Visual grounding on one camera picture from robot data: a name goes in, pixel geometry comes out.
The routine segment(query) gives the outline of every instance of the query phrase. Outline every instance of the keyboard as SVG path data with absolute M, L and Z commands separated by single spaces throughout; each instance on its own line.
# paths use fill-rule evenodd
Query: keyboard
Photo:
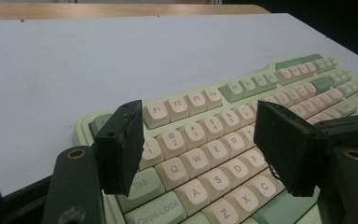
M 320 222 L 319 190 L 310 198 L 291 196 L 253 142 L 257 100 L 284 105 L 314 124 L 358 115 L 358 80 L 336 58 L 313 53 L 143 101 L 139 172 L 128 198 L 103 196 L 107 222 Z M 90 146 L 114 111 L 80 119 L 76 144 Z

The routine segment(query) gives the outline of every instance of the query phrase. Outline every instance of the metal hole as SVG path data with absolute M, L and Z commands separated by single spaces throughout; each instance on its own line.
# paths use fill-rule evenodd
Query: metal hole
M 358 161 L 358 151 L 356 150 L 352 150 L 352 149 L 348 149 L 346 151 L 344 151 L 345 155 L 349 158 L 352 158 L 356 161 Z
M 79 158 L 82 158 L 86 155 L 86 150 L 79 148 L 79 149 L 74 149 L 70 152 L 68 152 L 68 154 L 66 154 L 66 156 L 71 159 L 71 160 L 76 160 Z

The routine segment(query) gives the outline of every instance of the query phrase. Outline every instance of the wooden surface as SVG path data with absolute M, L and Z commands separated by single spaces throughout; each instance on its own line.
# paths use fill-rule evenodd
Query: wooden surface
M 0 20 L 263 13 L 255 5 L 0 3 Z

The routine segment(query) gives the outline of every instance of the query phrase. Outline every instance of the floor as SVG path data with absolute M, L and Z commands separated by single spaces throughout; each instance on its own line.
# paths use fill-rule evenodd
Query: floor
M 223 0 L 256 4 L 272 13 L 287 12 L 358 54 L 358 1 Z

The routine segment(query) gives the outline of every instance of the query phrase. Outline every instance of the mechanical keyboard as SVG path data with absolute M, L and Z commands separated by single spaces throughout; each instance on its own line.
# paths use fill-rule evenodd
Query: mechanical keyboard
M 314 53 L 251 75 L 143 101 L 145 144 L 130 196 L 104 195 L 108 223 L 317 223 L 319 190 L 295 198 L 253 142 L 257 100 L 313 124 L 358 115 L 358 81 Z M 115 110 L 79 120 L 77 145 Z

